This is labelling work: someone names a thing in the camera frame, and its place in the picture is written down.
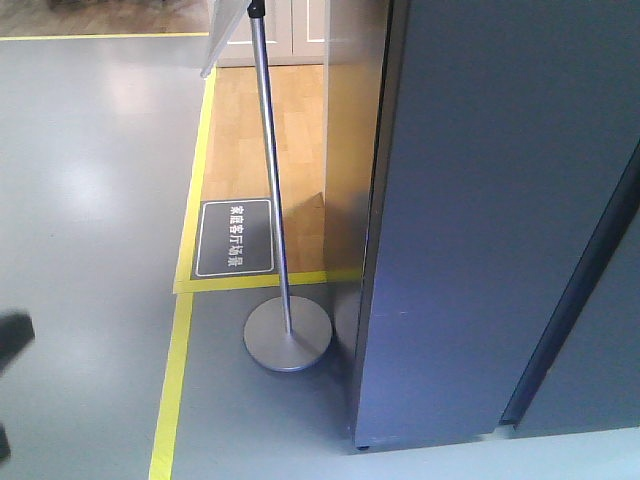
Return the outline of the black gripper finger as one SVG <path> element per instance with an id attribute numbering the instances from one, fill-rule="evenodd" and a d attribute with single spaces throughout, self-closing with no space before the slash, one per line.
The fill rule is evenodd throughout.
<path id="1" fill-rule="evenodd" d="M 35 338 L 31 316 L 15 311 L 1 316 L 1 371 Z"/>

